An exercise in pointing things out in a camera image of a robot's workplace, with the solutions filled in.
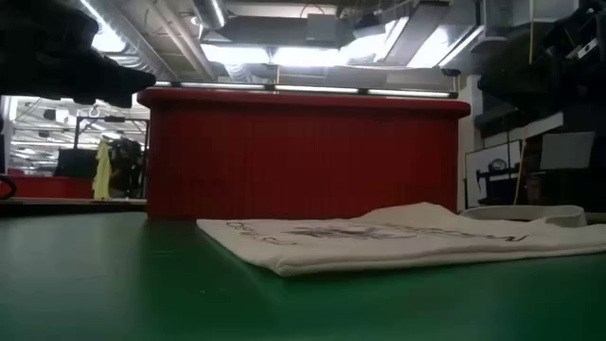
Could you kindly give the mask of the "grey flat panel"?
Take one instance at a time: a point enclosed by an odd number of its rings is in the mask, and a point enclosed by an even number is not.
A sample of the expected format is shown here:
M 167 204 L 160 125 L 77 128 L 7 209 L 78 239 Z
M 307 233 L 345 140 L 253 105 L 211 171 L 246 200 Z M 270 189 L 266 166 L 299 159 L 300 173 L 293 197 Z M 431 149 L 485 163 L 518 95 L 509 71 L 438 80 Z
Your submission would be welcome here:
M 551 171 L 588 168 L 594 140 L 593 132 L 543 135 L 541 169 Z

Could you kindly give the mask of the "yellow hanging garment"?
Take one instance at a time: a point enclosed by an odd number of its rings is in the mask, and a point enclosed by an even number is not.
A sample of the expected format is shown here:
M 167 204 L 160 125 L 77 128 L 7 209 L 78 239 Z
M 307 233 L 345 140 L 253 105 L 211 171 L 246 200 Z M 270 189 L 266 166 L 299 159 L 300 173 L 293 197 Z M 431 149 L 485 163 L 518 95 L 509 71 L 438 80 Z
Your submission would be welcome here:
M 94 199 L 106 200 L 110 198 L 109 187 L 112 173 L 110 145 L 106 141 L 99 142 L 96 159 L 98 164 L 92 184 Z

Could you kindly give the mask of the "black stand with dial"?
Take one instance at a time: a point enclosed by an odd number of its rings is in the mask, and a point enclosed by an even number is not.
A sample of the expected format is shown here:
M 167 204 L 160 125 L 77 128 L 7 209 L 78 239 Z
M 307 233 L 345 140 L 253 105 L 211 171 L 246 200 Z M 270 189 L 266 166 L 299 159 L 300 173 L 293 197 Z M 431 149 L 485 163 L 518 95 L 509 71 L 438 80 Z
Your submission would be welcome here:
M 477 170 L 475 178 L 481 192 L 480 206 L 512 205 L 520 163 L 510 167 L 501 158 L 493 159 L 485 171 Z

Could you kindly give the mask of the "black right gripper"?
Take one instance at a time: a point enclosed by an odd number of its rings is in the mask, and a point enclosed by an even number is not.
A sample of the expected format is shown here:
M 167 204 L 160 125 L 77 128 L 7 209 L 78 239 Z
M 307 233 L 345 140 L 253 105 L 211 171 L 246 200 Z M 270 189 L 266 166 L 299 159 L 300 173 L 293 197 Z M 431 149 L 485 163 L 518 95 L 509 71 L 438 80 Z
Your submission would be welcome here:
M 584 0 L 544 37 L 544 52 L 505 49 L 483 69 L 478 88 L 523 112 L 606 103 L 606 0 Z

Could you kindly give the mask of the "corrugated silver duct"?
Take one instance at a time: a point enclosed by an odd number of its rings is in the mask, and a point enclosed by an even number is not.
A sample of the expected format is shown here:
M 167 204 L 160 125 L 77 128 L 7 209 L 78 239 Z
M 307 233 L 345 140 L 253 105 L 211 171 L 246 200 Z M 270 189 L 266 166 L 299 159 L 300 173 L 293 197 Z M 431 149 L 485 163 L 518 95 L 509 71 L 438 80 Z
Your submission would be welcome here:
M 118 64 L 152 73 L 160 81 L 176 74 L 112 0 L 76 0 L 77 5 L 98 23 L 93 48 Z

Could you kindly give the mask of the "grey ceiling box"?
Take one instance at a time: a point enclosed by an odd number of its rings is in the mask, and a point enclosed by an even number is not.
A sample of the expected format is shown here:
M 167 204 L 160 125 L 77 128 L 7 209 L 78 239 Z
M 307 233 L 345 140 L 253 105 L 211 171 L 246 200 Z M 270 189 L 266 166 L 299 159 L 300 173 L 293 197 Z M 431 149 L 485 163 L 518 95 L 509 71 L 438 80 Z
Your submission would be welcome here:
M 334 15 L 307 15 L 306 42 L 309 45 L 334 45 L 337 39 L 337 21 Z

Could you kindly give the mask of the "silver round duct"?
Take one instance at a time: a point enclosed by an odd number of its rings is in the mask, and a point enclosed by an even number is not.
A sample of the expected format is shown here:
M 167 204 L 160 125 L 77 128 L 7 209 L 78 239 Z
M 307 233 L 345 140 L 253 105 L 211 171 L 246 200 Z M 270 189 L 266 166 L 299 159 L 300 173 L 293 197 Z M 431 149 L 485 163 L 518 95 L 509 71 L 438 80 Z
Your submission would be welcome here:
M 193 10 L 200 24 L 207 29 L 216 30 L 225 26 L 228 9 L 223 0 L 191 0 Z

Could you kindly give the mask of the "black clothing rack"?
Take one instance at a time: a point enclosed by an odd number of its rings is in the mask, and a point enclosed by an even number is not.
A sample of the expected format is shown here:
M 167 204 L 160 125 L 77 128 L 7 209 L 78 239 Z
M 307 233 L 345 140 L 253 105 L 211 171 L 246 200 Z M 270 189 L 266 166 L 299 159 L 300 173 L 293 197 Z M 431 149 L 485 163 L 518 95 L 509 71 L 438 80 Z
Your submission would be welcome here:
M 113 140 L 120 139 L 122 137 L 129 138 L 128 133 L 125 130 L 104 128 L 100 129 L 98 126 L 98 121 L 103 121 L 106 123 L 112 124 L 126 124 L 131 123 L 135 127 L 135 131 L 144 135 L 144 139 L 142 143 L 138 143 L 141 145 L 141 172 L 139 175 L 139 188 L 138 193 L 132 198 L 136 199 L 144 199 L 146 195 L 146 183 L 147 183 L 147 166 L 148 166 L 148 151 L 149 151 L 149 141 L 150 141 L 150 123 L 151 121 L 148 118 L 136 118 L 136 117 L 120 117 L 120 116 L 106 116 L 106 117 L 77 117 L 76 118 L 76 128 L 75 128 L 75 137 L 73 149 L 77 149 L 80 146 L 80 135 L 82 133 L 90 131 L 95 131 L 100 133 L 100 138 L 105 139 L 106 142 L 110 145 Z

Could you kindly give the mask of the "dark hanging garment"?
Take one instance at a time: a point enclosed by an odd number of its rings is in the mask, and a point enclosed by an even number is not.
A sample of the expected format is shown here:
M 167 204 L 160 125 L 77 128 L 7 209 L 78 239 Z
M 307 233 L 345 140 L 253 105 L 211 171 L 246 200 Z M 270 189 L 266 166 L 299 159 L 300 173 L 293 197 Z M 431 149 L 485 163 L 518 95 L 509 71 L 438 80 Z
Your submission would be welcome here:
M 122 137 L 113 140 L 110 147 L 110 196 L 133 198 L 139 188 L 141 145 L 137 141 Z

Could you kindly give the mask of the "silver rectangular duct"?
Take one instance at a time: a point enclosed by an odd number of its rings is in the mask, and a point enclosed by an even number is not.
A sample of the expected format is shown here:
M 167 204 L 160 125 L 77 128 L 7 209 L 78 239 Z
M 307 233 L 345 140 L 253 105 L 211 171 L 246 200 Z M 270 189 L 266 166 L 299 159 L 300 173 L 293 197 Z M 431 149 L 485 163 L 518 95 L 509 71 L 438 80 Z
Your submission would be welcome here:
M 393 0 L 375 61 L 389 67 L 444 68 L 485 30 L 483 0 Z

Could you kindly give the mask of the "white printed t-shirt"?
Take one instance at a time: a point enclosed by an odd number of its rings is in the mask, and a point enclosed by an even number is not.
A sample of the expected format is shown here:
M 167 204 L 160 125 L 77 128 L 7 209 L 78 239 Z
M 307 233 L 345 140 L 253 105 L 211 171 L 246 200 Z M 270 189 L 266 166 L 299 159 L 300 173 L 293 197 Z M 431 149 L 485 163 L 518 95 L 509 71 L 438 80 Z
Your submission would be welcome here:
M 578 206 L 503 206 L 478 219 L 419 203 L 325 220 L 200 219 L 239 259 L 281 277 L 564 257 L 606 252 L 606 224 Z

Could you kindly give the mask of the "black monitor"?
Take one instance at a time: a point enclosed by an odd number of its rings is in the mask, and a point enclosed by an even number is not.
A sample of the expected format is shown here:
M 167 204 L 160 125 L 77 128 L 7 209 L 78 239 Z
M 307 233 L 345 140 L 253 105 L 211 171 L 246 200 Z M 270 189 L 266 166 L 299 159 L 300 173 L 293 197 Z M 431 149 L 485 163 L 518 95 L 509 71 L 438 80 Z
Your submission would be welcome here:
M 86 149 L 59 150 L 55 176 L 93 179 L 97 172 L 97 152 Z

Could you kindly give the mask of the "long LED light bar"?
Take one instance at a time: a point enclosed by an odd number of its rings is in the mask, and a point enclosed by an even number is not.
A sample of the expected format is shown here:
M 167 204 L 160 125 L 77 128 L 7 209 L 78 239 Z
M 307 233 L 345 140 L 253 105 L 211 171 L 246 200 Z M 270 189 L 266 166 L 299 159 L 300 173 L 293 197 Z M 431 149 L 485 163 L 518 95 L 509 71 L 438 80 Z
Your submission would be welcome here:
M 234 90 L 234 91 L 264 91 L 264 92 L 300 92 L 340 94 L 355 96 L 378 96 L 393 98 L 428 98 L 428 99 L 457 99 L 456 92 L 432 90 L 399 90 L 374 89 L 316 85 L 291 85 L 272 83 L 226 83 L 226 82 L 195 82 L 195 81 L 157 81 L 154 88 L 198 88 L 208 90 Z

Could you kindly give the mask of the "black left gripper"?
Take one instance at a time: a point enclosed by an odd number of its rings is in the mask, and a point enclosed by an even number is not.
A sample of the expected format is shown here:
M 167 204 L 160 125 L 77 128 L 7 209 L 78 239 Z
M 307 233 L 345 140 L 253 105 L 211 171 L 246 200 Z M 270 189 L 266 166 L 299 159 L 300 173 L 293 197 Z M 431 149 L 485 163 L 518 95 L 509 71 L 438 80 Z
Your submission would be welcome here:
M 155 76 L 93 49 L 98 29 L 63 0 L 0 0 L 0 95 L 76 94 L 79 105 L 131 108 Z

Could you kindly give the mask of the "whiteboard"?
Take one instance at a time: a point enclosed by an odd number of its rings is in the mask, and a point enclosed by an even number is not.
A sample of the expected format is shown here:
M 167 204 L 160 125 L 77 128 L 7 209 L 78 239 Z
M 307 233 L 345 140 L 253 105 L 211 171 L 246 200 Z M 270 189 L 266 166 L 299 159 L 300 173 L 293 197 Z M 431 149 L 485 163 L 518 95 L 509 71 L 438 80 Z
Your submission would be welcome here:
M 521 145 L 514 140 L 465 155 L 467 208 L 513 203 Z

